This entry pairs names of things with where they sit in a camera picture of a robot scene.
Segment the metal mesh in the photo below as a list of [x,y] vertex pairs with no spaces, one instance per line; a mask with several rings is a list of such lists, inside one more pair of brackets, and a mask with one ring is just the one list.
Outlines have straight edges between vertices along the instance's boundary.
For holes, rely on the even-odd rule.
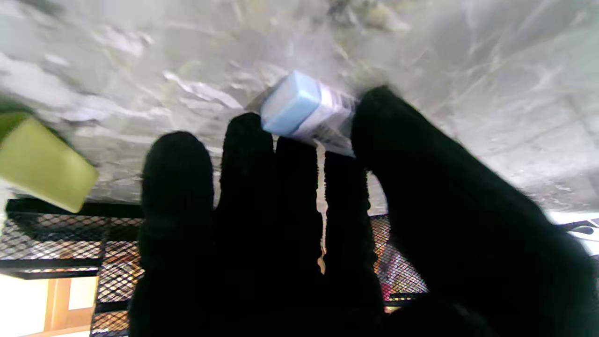
[[[138,231],[142,222],[141,218],[112,218],[109,236],[128,237]],[[105,243],[91,337],[128,334],[129,323],[125,310],[142,274],[137,241],[110,240]]]
[[8,212],[0,260],[99,258],[105,220],[98,216]]
[[142,273],[136,242],[108,242],[99,274],[96,301],[128,301]]
[[381,283],[385,300],[425,293],[427,289],[424,280],[389,240],[389,218],[386,215],[372,216],[370,224],[373,228],[374,252],[379,256],[374,264],[374,271]]
[[120,337],[127,336],[129,321],[126,311],[106,312],[93,316],[90,336]]

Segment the wooden panel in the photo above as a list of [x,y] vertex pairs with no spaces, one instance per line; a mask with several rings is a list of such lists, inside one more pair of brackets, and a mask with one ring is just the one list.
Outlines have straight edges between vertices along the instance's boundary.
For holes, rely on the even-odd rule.
[[46,301],[46,320],[44,331],[66,329],[71,279],[56,278],[48,280],[48,299]]
[[66,313],[66,327],[92,324],[93,308],[73,309]]
[[62,336],[62,335],[67,335],[69,333],[89,331],[91,328],[92,328],[91,325],[78,326],[78,327],[70,327],[68,329],[38,332],[38,333],[34,333],[32,335],[26,335],[26,336],[22,336],[22,337],[54,337],[54,336]]

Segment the white surface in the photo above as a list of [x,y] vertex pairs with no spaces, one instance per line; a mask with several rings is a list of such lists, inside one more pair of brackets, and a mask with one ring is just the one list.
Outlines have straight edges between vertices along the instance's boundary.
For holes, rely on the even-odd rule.
[[71,279],[69,310],[91,308],[96,298],[96,278],[82,277]]
[[48,280],[24,281],[0,275],[0,336],[44,330]]

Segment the yellow-green sponge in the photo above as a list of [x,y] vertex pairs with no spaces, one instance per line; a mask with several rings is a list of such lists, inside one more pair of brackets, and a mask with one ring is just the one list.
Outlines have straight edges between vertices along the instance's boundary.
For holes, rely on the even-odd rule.
[[0,114],[0,177],[70,212],[78,212],[98,172],[25,112]]

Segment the label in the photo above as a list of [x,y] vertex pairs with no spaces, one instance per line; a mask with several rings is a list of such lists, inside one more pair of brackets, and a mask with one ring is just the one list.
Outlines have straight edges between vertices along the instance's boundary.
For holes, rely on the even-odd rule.
[[316,139],[327,151],[355,157],[350,138],[355,106],[354,98],[320,84],[320,106],[292,137],[308,144]]

